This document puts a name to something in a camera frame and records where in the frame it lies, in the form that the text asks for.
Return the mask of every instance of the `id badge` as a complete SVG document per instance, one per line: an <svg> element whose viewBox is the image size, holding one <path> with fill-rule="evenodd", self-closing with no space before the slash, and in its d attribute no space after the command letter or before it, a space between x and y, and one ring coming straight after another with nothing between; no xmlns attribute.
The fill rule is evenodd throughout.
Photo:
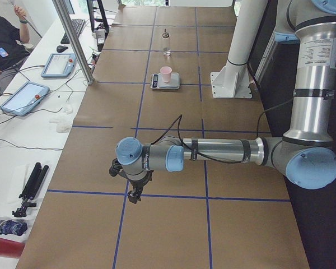
<svg viewBox="0 0 336 269"><path fill-rule="evenodd" d="M6 56L8 56L9 54L3 49L3 48L0 48L0 56L2 57L2 58L4 58L4 57L6 57Z"/></svg>

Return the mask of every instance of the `digital scale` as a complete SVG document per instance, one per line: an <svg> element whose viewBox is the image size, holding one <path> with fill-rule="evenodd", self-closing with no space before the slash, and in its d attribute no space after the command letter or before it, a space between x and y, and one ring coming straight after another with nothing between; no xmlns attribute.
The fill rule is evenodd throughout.
<svg viewBox="0 0 336 269"><path fill-rule="evenodd" d="M74 53L52 53L41 73L43 78L65 78L71 74L76 63Z"/></svg>
<svg viewBox="0 0 336 269"><path fill-rule="evenodd" d="M24 116L37 106L47 95L50 88L28 81L2 105L1 110L18 116Z"/></svg>
<svg viewBox="0 0 336 269"><path fill-rule="evenodd" d="M168 83L163 82L162 74L152 74L150 87L153 91L177 90L180 87L179 74L173 72Z"/></svg>

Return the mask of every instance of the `white table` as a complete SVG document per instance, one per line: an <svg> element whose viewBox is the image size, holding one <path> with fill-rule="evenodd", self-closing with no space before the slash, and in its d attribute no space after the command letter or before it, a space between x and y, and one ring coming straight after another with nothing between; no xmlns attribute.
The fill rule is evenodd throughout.
<svg viewBox="0 0 336 269"><path fill-rule="evenodd" d="M60 20L57 19L44 35L40 43L36 46L35 50L31 53L31 56L22 66L22 69L46 64L50 54L56 53L56 47L60 44L63 34L63 27ZM91 34L89 23L86 24L79 40L86 59L89 59L94 49L97 48L95 39ZM71 45L68 44L67 46L69 48L65 51L65 53L73 52ZM50 119L61 116L72 123L73 118L80 107L87 87L85 78L79 69L80 66L76 64L74 71L68 78L57 80L42 79L40 76L43 70L42 68L27 69L23 71L24 75L32 82L47 85L52 91L59 88L59 86L65 83L73 76L73 74L76 73L76 71L78 71L74 78L68 83L73 91L65 85L45 97L34 109L34 111L39 109L58 111L71 95L67 103L72 106L73 113L66 114L64 112L51 113L47 111L39 111L24 117L13 118L6 123L0 124L0 138L10 141L17 146L62 149L69 133L58 133L56 131L56 124L50 123ZM23 75L17 74L6 89L5 93L14 93L26 81L27 79L24 78ZM8 97L9 96L0 97L0 104L7 100ZM1 114L0 122L9 118L10 116ZM12 216L12 211L16 211L16 209L21 206L22 200L18 198L18 195L22 191L25 180L28 180L35 163L40 162L42 166L49 165L49 170L46 174L44 182L36 196L37 199L34 200L38 203L38 206L33 209L28 209L27 217L19 218L27 222L29 227L28 230L22 236L0 235L1 238L18 242L26 242L60 155L61 150L19 149L4 141L0 141L0 219L15 219ZM25 169L27 171L26 178L24 178ZM17 259L0 257L0 269L15 268L17 262Z"/></svg>

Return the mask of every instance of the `white stand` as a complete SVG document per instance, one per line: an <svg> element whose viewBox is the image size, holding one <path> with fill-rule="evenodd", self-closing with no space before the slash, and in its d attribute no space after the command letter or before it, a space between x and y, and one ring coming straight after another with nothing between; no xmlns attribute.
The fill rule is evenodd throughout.
<svg viewBox="0 0 336 269"><path fill-rule="evenodd" d="M249 60L267 3L268 0L242 1L228 61L219 73L211 73L214 98L252 98L245 63Z"/></svg>

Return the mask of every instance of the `black keyboard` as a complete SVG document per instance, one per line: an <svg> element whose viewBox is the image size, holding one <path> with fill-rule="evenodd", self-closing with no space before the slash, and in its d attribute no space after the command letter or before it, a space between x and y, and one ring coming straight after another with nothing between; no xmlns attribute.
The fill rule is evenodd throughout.
<svg viewBox="0 0 336 269"><path fill-rule="evenodd" d="M81 18L72 18L71 23L74 29L74 32L76 33L77 37L80 36L83 27L85 26L85 20ZM67 34L65 33L61 39L61 44L69 44L69 39Z"/></svg>

